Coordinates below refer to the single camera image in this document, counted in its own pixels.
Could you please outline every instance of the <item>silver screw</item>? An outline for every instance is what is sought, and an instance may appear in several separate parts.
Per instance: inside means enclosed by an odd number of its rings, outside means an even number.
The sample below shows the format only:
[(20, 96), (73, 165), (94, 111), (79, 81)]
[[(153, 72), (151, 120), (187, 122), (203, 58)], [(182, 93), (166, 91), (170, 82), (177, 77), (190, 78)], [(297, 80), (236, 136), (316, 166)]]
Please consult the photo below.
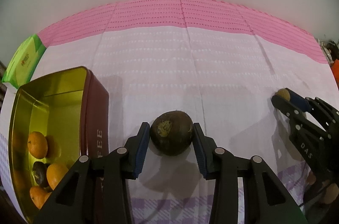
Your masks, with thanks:
[(119, 154), (124, 154), (126, 152), (127, 152), (127, 148), (125, 148), (125, 147), (119, 147), (117, 149), (117, 153), (119, 153)]
[(224, 154), (225, 150), (222, 147), (217, 147), (214, 152), (217, 154)]
[(253, 161), (256, 162), (256, 163), (261, 163), (262, 158), (260, 156), (253, 156)]
[(79, 158), (79, 161), (80, 161), (81, 163), (85, 163), (85, 162), (87, 162), (87, 160), (88, 160), (88, 156), (87, 156), (87, 155), (82, 155), (82, 156)]

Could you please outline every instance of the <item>tablecloth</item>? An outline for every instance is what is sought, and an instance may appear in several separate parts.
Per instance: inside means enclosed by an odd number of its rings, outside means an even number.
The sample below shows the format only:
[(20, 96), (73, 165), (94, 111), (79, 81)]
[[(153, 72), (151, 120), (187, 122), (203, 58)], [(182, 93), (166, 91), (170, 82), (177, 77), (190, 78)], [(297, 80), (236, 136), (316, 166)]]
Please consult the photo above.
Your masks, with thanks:
[[(301, 203), (308, 167), (270, 98), (288, 87), (338, 108), (337, 85), (308, 32), (223, 1), (134, 0), (77, 13), (38, 35), (47, 50), (32, 79), (83, 65), (109, 92), (110, 150), (143, 121), (183, 110), (218, 146), (261, 156)], [(11, 198), (6, 145), (13, 96), (6, 95), (0, 115), (1, 179)], [(192, 146), (167, 157), (150, 142), (143, 172), (128, 184), (136, 223), (208, 223), (214, 182), (202, 178)], [(241, 180), (238, 192), (243, 223)]]

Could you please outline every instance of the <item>small orange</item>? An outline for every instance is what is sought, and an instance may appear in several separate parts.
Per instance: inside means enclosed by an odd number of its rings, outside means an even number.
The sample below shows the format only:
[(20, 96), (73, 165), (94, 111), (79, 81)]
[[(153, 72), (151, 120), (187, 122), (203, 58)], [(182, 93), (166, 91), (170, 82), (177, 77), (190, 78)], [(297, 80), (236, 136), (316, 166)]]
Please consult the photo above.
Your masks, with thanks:
[(34, 205), (38, 208), (41, 209), (43, 204), (45, 203), (45, 196), (47, 192), (39, 187), (39, 186), (33, 186), (29, 190), (29, 195), (34, 203)]
[(44, 201), (44, 203), (47, 201), (47, 199), (48, 199), (48, 197), (50, 197), (50, 194), (51, 194), (52, 192), (49, 192), (49, 193), (47, 193), (46, 195), (45, 195), (45, 201)]
[(59, 184), (59, 182), (62, 180), (62, 178), (67, 173), (68, 168), (63, 164), (51, 164), (47, 168), (47, 181), (52, 190), (56, 188), (56, 186)]
[(31, 132), (28, 136), (28, 151), (36, 159), (46, 157), (48, 151), (48, 144), (45, 136), (37, 131)]

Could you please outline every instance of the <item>pink stripe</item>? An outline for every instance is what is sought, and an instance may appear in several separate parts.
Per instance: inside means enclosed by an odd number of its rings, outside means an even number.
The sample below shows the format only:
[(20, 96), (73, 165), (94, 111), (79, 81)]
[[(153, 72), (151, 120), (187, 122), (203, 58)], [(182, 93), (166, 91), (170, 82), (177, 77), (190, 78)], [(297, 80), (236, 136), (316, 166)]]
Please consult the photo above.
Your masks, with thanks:
[(266, 13), (216, 0), (133, 0), (107, 4), (67, 17), (38, 35), (48, 47), (105, 31), (155, 26), (257, 35), (319, 63), (327, 63), (308, 32)]

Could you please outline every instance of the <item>orange fruit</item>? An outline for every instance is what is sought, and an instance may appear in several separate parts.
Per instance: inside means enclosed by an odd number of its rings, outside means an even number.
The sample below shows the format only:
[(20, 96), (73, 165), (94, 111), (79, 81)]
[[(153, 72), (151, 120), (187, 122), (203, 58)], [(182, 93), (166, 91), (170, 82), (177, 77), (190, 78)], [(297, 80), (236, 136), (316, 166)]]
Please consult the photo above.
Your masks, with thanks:
[(48, 199), (48, 197), (50, 197), (50, 194), (51, 194), (52, 192), (49, 192), (49, 193), (47, 193), (46, 195), (45, 195), (45, 201), (44, 201), (44, 203), (47, 201), (47, 199)]
[(29, 189), (29, 195), (30, 195), (34, 205), (38, 209), (41, 209), (41, 207), (45, 203), (46, 194), (47, 194), (47, 192), (39, 186), (33, 186), (32, 188)]
[(47, 168), (47, 181), (52, 190), (56, 188), (56, 186), (59, 184), (59, 182), (62, 180), (62, 178), (67, 173), (68, 168), (63, 164), (51, 164)]
[(28, 151), (36, 159), (45, 158), (48, 151), (48, 144), (45, 136), (37, 131), (31, 132), (28, 136)]

